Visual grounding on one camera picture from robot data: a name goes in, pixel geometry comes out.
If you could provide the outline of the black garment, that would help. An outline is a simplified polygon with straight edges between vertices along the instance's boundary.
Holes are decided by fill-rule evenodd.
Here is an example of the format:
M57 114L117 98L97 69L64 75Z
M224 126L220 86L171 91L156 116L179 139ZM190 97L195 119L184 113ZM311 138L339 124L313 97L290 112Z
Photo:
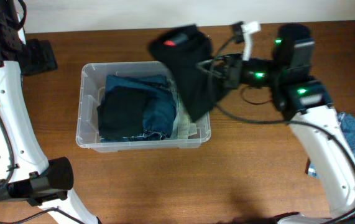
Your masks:
M215 77L212 85L208 86L208 75L196 66L212 58L210 39L196 25L177 27L163 33L149 43L148 50L153 58L171 71L182 103L193 122L213 109L210 90L216 101L229 93L222 81Z
M144 90L117 86L108 91L97 108L99 135L108 141L120 141L143 133L146 104Z

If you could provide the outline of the light grey jeans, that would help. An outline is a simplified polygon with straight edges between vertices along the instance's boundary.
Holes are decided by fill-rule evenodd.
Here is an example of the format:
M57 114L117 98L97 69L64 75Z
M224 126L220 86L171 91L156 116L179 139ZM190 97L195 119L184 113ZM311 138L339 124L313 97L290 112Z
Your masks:
M176 104L176 116L173 122L172 135L169 137L169 140L188 139L189 137L193 137L198 133L196 124L192 122L188 115L175 82L169 79L168 84Z

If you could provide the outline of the dark blue jeans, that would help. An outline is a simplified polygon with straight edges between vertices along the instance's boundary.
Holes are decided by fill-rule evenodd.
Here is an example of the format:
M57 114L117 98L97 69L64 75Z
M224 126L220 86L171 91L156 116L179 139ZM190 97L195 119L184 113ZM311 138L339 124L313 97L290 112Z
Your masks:
M104 96L117 86L146 91L147 104L144 110L144 132L134 137L123 138L120 141L108 141L100 137L102 142L161 141L172 135L176 104L165 76L152 75L134 78L108 75L106 77Z

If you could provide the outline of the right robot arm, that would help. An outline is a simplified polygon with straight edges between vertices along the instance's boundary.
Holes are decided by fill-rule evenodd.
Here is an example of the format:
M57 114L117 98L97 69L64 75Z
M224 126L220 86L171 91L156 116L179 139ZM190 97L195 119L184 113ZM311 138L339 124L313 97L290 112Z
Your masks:
M256 22L233 25L232 41L244 44L240 54L217 51L197 67L217 78L225 89L245 84L267 87L275 109L306 150L330 207L326 223L355 223L355 156L339 126L325 86L311 76L314 40L308 27L285 24L278 29L270 60L251 57Z

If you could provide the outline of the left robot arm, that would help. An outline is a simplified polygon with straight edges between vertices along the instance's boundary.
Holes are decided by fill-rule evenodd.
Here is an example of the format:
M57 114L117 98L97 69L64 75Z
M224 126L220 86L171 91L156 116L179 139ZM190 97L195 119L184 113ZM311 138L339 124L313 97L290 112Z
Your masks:
M66 157L48 159L34 134L22 82L57 69L50 42L26 39L26 12L0 0L0 202L25 201L58 223L98 223L74 191Z

